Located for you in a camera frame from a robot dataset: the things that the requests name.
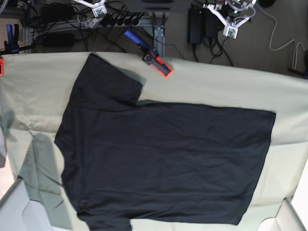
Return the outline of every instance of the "gray carpet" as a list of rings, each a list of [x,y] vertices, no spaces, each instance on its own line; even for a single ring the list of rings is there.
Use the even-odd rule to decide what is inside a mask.
[[[291,39],[303,42],[308,48],[308,1],[307,0],[277,0],[276,3],[266,9],[268,13],[278,20],[272,46],[280,47]],[[235,67],[256,69],[262,71],[287,74],[287,68],[292,67],[294,45],[290,45],[280,51],[270,51],[270,36],[275,22],[257,9],[252,23],[243,25],[236,40],[228,39],[224,48],[230,55]],[[192,48],[186,42],[187,15],[171,14],[166,26],[166,43],[173,43],[182,55],[191,61],[195,61]],[[220,32],[219,40],[225,37]],[[303,71],[303,51],[299,49],[297,69]],[[212,54],[204,45],[197,47],[197,56],[203,63],[209,63]],[[180,58],[172,46],[166,47],[166,56]],[[213,61],[218,65],[229,65],[225,55]]]

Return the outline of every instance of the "black t-shirt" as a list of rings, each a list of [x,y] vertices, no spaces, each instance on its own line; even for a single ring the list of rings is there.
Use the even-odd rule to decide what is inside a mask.
[[[260,177],[275,114],[187,103],[136,106],[141,89],[93,54],[74,84],[55,143],[78,217],[92,231],[129,231],[132,218],[238,224]]]

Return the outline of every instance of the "t-shirt sleeve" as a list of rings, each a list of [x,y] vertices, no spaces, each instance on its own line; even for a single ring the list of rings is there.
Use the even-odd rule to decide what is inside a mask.
[[[103,111],[124,111],[135,106],[142,84],[90,54],[70,96],[69,105]]]

